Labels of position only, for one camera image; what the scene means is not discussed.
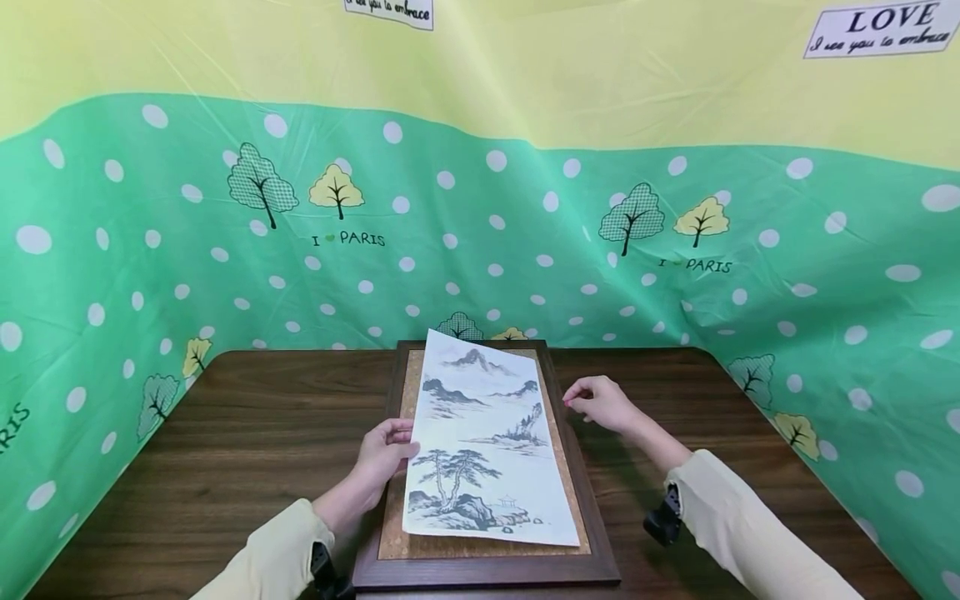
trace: beige sleeve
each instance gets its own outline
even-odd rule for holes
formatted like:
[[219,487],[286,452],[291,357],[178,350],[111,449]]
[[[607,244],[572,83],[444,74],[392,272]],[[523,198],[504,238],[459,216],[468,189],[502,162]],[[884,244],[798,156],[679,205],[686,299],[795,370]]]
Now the beige sleeve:
[[680,491],[686,528],[697,545],[761,600],[860,599],[720,459],[694,452],[667,473]]
[[193,600],[296,600],[313,581],[313,543],[333,550],[333,534],[297,500],[247,538],[247,546]]

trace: cork board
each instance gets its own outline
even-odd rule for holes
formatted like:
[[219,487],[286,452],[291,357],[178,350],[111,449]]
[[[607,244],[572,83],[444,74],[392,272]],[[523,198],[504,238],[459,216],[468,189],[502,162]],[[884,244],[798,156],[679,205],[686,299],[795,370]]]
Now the cork board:
[[[574,489],[570,468],[564,456],[564,445],[561,443],[560,431],[557,426],[557,416],[554,406],[547,395],[549,389],[543,379],[540,361],[537,360],[535,349],[517,348],[506,349],[513,354],[532,358],[537,362],[537,372],[540,377],[540,395],[542,397],[543,413],[546,415],[547,426],[550,430],[550,439],[553,442],[554,455],[557,467],[560,469],[560,478],[564,484],[566,499],[573,514],[573,520],[580,538],[580,546],[549,546],[532,543],[518,543],[515,541],[483,540],[479,538],[441,538],[434,536],[410,536],[403,531],[403,496],[406,487],[406,476],[401,474],[395,477],[387,489],[387,502],[383,517],[383,527],[380,532],[379,552],[380,561],[409,560],[409,559],[453,559],[453,558],[489,558],[510,556],[570,556],[590,554],[590,543],[587,528],[584,525],[580,504]],[[403,382],[403,397],[400,402],[400,416],[411,419],[417,410],[417,396],[420,390],[420,374],[423,368],[423,350],[410,349],[407,358],[406,376]]]

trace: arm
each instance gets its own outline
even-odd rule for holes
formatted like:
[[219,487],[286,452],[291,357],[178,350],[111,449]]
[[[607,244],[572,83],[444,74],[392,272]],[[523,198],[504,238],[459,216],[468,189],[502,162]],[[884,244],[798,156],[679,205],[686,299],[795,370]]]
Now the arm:
[[862,600],[736,473],[706,450],[691,453],[607,377],[581,379],[564,403],[650,457],[680,491],[681,519],[697,545],[757,598]]

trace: green polka dot backdrop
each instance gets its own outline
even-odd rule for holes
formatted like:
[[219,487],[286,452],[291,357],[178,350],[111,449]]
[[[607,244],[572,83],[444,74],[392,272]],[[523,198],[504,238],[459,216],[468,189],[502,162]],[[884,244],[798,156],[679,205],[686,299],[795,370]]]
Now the green polka dot backdrop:
[[429,327],[705,349],[921,594],[960,597],[955,172],[157,94],[62,108],[0,165],[3,597],[217,355]]

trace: white polka dot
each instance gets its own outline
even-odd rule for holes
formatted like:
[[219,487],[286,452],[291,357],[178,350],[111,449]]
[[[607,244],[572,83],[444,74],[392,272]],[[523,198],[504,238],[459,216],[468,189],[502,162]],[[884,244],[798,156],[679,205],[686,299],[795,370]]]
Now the white polka dot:
[[406,214],[410,210],[410,201],[403,196],[397,196],[394,198],[393,207],[396,214]]
[[853,405],[858,411],[869,410],[871,406],[874,405],[874,399],[870,397],[870,394],[867,393],[863,388],[854,388],[850,390],[847,394],[847,398],[850,399],[850,404]]
[[278,114],[268,114],[263,117],[263,127],[273,137],[283,137],[287,134],[287,122]]
[[560,207],[560,198],[556,192],[547,192],[543,197],[543,210],[547,212],[556,212]]
[[879,536],[876,534],[876,528],[874,527],[873,523],[865,518],[857,518],[854,520],[856,521],[856,524],[860,526],[860,529],[863,530],[863,533],[867,534],[867,537],[870,538],[870,541],[877,543],[880,540]]
[[346,158],[339,157],[333,161],[333,164],[340,167],[340,170],[346,173],[347,175],[353,175],[353,167],[350,166],[350,163],[347,161]]
[[108,180],[119,183],[123,180],[123,165],[111,158],[104,163],[104,174],[107,175]]
[[263,237],[267,234],[267,226],[265,226],[262,221],[253,219],[250,221],[250,231],[252,231],[255,235]]
[[38,511],[54,497],[54,494],[57,493],[57,483],[54,481],[48,481],[43,484],[33,493],[30,494],[30,498],[27,499],[27,510],[28,511]]
[[104,324],[106,317],[107,310],[104,309],[104,306],[100,302],[93,302],[90,304],[90,307],[86,309],[86,319],[94,327],[99,327]]
[[53,239],[46,229],[36,225],[25,225],[16,231],[16,243],[24,252],[43,254],[50,251]]
[[143,109],[140,110],[140,114],[143,115],[144,121],[159,130],[162,130],[170,123],[170,120],[167,118],[167,113],[157,105],[144,106]]
[[942,329],[923,338],[920,342],[920,348],[924,350],[935,350],[945,346],[951,339],[953,339],[953,331],[951,329]]
[[932,212],[953,210],[960,206],[960,187],[948,183],[934,185],[924,193],[923,203],[924,208]]
[[86,404],[86,388],[77,387],[66,395],[66,410],[68,413],[79,412]]
[[487,153],[487,166],[491,171],[499,173],[507,168],[507,155],[499,150],[491,150]]
[[196,204],[204,199],[204,192],[200,191],[200,188],[196,185],[192,185],[190,183],[185,183],[180,187],[180,195],[193,204]]
[[824,230],[829,234],[839,233],[847,227],[847,215],[842,212],[831,212],[824,223]]
[[867,328],[863,325],[854,325],[847,329],[847,332],[844,333],[843,341],[851,346],[856,346],[860,342],[863,342],[867,339]]
[[786,389],[799,394],[804,389],[804,379],[795,373],[790,375],[786,378]]
[[156,248],[160,245],[160,232],[156,229],[148,230],[143,236],[143,241],[148,247]]
[[809,283],[798,283],[790,288],[790,291],[793,292],[793,295],[797,298],[809,298],[817,293],[817,288]]
[[919,498],[924,495],[924,482],[915,473],[908,470],[899,470],[897,475],[894,476],[894,480],[897,482],[900,491],[911,498]]
[[63,158],[63,150],[61,150],[60,145],[52,139],[43,140],[43,154],[56,169],[62,169],[63,165],[66,164],[66,160]]
[[453,174],[449,171],[441,171],[437,174],[437,185],[443,189],[453,189],[453,186],[456,184],[456,179],[453,178]]
[[104,228],[97,228],[97,246],[100,250],[106,250],[110,247],[110,236]]
[[686,171],[686,156],[674,156],[670,164],[666,165],[666,172],[674,177],[683,171]]
[[383,126],[383,138],[391,144],[399,144],[400,140],[403,139],[403,128],[397,121],[388,121]]
[[59,537],[60,540],[62,540],[68,533],[70,533],[70,530],[73,529],[73,526],[77,524],[77,519],[79,518],[80,518],[80,515],[74,514],[72,517],[67,519],[66,523],[64,523],[63,526],[60,528],[60,537]]
[[909,283],[920,278],[920,269],[915,265],[894,265],[887,269],[887,276],[894,281]]
[[809,158],[795,158],[786,165],[786,174],[792,180],[802,180],[813,172],[813,161]]
[[777,233],[776,229],[765,229],[760,232],[760,237],[757,239],[760,241],[760,246],[774,248],[780,243],[780,234]]
[[23,331],[20,329],[20,325],[13,321],[0,324],[0,346],[3,346],[4,350],[13,352],[20,348],[21,342],[23,342]]
[[960,408],[954,408],[947,413],[947,424],[953,428],[953,431],[960,433]]
[[793,336],[797,335],[797,326],[789,321],[780,321],[777,323],[777,329],[780,330],[781,334],[788,338],[792,338]]
[[944,571],[940,574],[940,579],[947,587],[947,591],[953,594],[954,598],[960,599],[960,575],[952,571]]
[[820,446],[820,455],[823,456],[828,461],[837,460],[837,448],[835,445],[831,444],[827,440],[821,440],[818,444]]
[[116,444],[116,441],[117,441],[117,432],[115,431],[109,432],[107,436],[104,438],[103,442],[100,444],[100,453],[108,454],[111,450],[113,450],[113,445]]
[[573,179],[580,175],[580,161],[576,158],[569,158],[564,163],[564,175],[568,178]]

